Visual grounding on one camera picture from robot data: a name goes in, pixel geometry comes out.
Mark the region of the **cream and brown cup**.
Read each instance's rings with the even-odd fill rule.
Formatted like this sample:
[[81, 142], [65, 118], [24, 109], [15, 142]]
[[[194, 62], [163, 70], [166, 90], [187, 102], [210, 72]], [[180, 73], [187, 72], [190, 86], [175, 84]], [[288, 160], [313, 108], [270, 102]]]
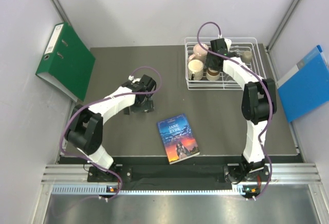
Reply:
[[218, 81], [220, 78], [220, 72], [212, 68], [208, 68], [206, 71], [206, 78], [208, 81]]

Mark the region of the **cream mug black handle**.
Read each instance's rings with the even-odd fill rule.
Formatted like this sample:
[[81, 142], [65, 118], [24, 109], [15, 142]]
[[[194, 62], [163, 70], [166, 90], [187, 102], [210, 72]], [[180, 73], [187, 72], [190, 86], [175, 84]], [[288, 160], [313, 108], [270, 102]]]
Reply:
[[188, 63], [188, 80], [199, 81], [203, 78], [204, 64], [200, 60], [191, 60]]

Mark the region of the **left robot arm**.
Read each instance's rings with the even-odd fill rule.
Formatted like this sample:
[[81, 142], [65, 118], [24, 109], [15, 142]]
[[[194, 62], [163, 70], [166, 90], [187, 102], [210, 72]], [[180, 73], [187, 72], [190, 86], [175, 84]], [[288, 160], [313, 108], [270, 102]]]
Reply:
[[87, 108], [75, 106], [73, 118], [64, 133], [64, 139], [77, 148], [90, 161], [98, 165], [99, 175], [105, 181], [116, 177], [114, 160], [102, 146], [103, 125], [120, 111], [150, 112], [154, 110], [152, 95], [156, 90], [156, 81], [143, 75], [130, 77], [112, 94]]

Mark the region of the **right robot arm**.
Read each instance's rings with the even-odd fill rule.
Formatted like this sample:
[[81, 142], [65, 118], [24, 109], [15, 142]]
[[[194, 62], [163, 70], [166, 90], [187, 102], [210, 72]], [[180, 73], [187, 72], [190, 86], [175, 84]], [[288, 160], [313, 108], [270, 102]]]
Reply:
[[247, 135], [240, 175], [251, 181], [265, 167], [266, 132], [277, 110], [275, 83], [250, 70], [239, 54], [229, 51], [230, 44], [229, 39], [211, 40], [206, 65], [227, 74], [243, 89], [241, 110], [247, 121]]

